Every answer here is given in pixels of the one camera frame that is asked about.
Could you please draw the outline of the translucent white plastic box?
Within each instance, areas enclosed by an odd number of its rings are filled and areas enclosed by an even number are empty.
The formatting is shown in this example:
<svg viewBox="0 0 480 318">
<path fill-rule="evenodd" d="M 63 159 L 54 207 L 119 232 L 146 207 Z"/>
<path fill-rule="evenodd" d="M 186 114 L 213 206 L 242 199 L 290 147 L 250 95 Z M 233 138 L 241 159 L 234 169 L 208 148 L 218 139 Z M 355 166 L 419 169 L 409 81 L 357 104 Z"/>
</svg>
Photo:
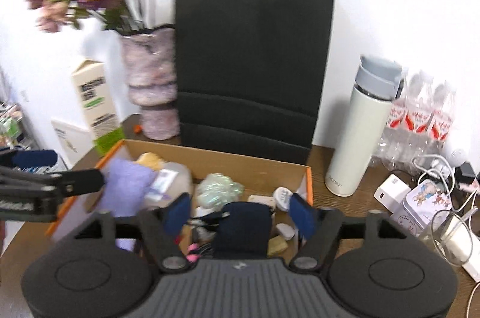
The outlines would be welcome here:
<svg viewBox="0 0 480 318">
<path fill-rule="evenodd" d="M 184 164 L 167 162 L 146 192 L 144 206 L 166 208 L 184 193 L 193 193 L 191 171 Z"/>
</svg>

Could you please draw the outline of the small white earbud case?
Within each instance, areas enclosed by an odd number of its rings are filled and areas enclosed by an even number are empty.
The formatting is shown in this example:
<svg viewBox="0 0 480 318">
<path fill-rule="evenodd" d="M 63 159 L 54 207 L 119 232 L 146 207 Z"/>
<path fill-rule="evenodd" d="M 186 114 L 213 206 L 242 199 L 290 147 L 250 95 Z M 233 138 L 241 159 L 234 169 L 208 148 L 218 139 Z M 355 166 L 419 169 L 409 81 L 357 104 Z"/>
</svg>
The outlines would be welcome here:
<svg viewBox="0 0 480 318">
<path fill-rule="evenodd" d="M 286 241 L 293 239 L 293 237 L 295 236 L 295 229 L 285 223 L 277 223 L 275 225 L 275 229 L 281 236 L 283 236 L 283 239 L 285 239 Z"/>
</svg>

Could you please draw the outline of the white usb charger block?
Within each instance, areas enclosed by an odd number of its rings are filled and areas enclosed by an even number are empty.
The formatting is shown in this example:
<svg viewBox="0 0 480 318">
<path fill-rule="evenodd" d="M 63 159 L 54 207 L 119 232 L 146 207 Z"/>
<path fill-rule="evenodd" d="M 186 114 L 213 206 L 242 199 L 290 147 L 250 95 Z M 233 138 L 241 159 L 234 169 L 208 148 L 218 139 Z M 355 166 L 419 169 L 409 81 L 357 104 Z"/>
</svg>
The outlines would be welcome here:
<svg viewBox="0 0 480 318">
<path fill-rule="evenodd" d="M 399 177 L 391 174 L 374 192 L 377 200 L 389 212 L 394 213 L 402 203 L 411 188 Z"/>
</svg>

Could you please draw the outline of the yellow white plush toy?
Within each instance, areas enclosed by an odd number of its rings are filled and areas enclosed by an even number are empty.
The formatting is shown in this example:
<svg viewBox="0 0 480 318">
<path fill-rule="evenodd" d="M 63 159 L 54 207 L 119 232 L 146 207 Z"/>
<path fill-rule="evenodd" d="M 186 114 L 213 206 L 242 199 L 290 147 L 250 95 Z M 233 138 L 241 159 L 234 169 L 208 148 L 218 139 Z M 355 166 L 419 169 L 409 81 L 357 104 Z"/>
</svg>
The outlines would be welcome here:
<svg viewBox="0 0 480 318">
<path fill-rule="evenodd" d="M 154 171 L 160 171 L 164 167 L 165 161 L 153 152 L 146 152 L 141 154 L 135 163 Z"/>
</svg>

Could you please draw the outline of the white round plastic lid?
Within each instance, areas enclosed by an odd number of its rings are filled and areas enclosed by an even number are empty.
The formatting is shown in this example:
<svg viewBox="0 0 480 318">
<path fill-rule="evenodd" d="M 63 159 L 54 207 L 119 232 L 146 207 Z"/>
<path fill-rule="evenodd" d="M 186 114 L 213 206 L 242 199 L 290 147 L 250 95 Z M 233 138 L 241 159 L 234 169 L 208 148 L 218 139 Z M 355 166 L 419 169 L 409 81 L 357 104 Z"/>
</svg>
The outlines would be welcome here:
<svg viewBox="0 0 480 318">
<path fill-rule="evenodd" d="M 290 198 L 293 195 L 293 192 L 285 187 L 278 187 L 272 193 L 272 197 L 276 204 L 276 208 L 280 211 L 288 212 L 290 209 Z"/>
</svg>

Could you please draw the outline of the white green milk carton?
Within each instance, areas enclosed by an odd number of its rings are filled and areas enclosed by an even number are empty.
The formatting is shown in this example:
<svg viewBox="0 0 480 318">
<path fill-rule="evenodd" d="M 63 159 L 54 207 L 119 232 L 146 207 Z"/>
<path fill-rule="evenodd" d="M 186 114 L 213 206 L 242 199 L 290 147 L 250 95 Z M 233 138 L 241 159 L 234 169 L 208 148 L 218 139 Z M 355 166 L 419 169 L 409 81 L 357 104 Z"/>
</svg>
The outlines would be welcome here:
<svg viewBox="0 0 480 318">
<path fill-rule="evenodd" d="M 73 72 L 72 81 L 94 147 L 99 155 L 104 156 L 125 135 L 107 85 L 103 63 L 84 60 Z"/>
</svg>

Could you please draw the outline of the clear water bottle middle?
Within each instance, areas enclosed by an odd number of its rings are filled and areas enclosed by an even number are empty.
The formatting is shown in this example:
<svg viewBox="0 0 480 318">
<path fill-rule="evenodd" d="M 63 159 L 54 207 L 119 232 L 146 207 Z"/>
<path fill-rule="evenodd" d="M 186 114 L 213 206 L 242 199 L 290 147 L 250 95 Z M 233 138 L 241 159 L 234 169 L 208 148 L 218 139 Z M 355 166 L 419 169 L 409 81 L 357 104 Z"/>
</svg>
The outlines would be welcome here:
<svg viewBox="0 0 480 318">
<path fill-rule="evenodd" d="M 422 135 L 428 129 L 433 111 L 432 98 L 431 80 L 422 72 L 414 74 L 405 96 L 404 123 L 407 134 L 402 161 L 406 164 L 410 164 L 416 152 L 421 149 Z"/>
</svg>

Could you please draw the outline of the black paper bag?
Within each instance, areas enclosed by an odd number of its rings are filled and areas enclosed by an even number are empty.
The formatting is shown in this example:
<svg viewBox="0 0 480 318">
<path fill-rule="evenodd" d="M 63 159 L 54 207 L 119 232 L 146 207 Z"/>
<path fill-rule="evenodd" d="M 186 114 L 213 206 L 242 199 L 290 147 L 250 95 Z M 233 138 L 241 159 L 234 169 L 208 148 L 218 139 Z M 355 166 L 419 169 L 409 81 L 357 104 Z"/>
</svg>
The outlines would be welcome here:
<svg viewBox="0 0 480 318">
<path fill-rule="evenodd" d="M 186 147 L 303 164 L 312 148 L 335 0 L 176 0 Z"/>
</svg>

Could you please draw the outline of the white thermos bottle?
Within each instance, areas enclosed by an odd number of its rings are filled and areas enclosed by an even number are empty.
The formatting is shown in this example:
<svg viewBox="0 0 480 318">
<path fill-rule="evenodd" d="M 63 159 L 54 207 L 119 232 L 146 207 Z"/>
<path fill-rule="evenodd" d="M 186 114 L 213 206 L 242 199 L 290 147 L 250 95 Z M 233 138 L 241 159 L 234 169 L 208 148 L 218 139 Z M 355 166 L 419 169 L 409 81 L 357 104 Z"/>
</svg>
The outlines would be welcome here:
<svg viewBox="0 0 480 318">
<path fill-rule="evenodd" d="M 360 58 L 346 121 L 325 175 L 332 194 L 349 197 L 356 192 L 402 86 L 399 64 L 368 55 Z"/>
</svg>

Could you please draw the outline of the white board against wall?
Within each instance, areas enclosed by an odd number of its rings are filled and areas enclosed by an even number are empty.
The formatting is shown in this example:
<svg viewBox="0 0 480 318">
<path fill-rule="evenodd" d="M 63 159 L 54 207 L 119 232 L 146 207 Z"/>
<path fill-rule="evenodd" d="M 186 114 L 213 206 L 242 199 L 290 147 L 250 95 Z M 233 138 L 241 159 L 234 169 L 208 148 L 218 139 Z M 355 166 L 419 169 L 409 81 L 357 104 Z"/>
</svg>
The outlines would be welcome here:
<svg viewBox="0 0 480 318">
<path fill-rule="evenodd" d="M 88 132 L 57 121 L 52 121 L 51 124 L 70 166 L 75 165 L 93 148 Z"/>
</svg>

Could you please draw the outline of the white power strip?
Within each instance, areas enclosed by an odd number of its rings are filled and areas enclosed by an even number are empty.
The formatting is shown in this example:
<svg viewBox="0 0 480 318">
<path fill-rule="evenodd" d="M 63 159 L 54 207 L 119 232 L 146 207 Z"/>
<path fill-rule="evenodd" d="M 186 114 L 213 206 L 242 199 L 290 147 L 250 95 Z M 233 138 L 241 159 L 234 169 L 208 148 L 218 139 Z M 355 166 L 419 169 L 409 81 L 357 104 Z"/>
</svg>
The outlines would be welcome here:
<svg viewBox="0 0 480 318">
<path fill-rule="evenodd" d="M 448 259 L 479 282 L 479 238 L 458 217 L 450 219 L 443 244 Z"/>
</svg>

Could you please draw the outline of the purple fabric drawstring bag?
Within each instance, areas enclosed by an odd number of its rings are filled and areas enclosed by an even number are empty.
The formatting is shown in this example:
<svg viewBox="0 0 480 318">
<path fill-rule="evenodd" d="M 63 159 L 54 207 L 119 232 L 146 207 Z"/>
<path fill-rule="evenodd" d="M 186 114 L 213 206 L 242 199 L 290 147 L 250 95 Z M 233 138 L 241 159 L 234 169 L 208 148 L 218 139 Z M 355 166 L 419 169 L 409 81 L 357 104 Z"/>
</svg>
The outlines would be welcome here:
<svg viewBox="0 0 480 318">
<path fill-rule="evenodd" d="M 105 174 L 106 186 L 97 211 L 108 211 L 114 217 L 136 216 L 157 175 L 157 171 L 131 160 L 114 158 Z"/>
</svg>

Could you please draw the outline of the iridescent green ball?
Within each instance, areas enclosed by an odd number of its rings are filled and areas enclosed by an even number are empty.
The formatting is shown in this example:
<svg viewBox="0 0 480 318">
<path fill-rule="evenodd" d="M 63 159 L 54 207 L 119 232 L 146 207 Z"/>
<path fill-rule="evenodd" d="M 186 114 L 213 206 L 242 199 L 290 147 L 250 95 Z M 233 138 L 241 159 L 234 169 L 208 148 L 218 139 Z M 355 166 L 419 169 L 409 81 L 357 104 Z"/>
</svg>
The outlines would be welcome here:
<svg viewBox="0 0 480 318">
<path fill-rule="evenodd" d="M 221 173 L 208 174 L 197 186 L 196 200 L 202 208 L 221 210 L 224 205 L 238 201 L 244 185 Z"/>
</svg>

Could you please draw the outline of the clear drinking glass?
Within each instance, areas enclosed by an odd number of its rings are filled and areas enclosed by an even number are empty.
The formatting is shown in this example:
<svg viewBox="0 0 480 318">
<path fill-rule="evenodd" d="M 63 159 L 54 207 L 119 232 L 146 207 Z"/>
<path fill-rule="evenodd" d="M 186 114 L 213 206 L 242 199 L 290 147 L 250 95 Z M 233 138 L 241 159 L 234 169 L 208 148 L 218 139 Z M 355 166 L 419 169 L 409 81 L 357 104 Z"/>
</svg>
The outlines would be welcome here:
<svg viewBox="0 0 480 318">
<path fill-rule="evenodd" d="M 418 239 L 452 266 L 466 264 L 473 254 L 467 215 L 459 216 L 450 210 L 435 213 Z"/>
</svg>

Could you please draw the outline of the navy blue zip pouch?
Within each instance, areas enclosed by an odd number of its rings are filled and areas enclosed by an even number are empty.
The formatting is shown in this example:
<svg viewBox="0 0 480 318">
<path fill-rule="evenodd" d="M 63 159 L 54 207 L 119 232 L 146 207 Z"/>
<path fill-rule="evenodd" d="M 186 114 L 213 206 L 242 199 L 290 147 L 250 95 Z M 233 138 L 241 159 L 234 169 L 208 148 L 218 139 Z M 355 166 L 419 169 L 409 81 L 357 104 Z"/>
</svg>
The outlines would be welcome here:
<svg viewBox="0 0 480 318">
<path fill-rule="evenodd" d="M 272 230 L 272 208 L 258 202 L 231 202 L 212 240 L 213 258 L 218 260 L 261 260 L 268 255 Z"/>
</svg>

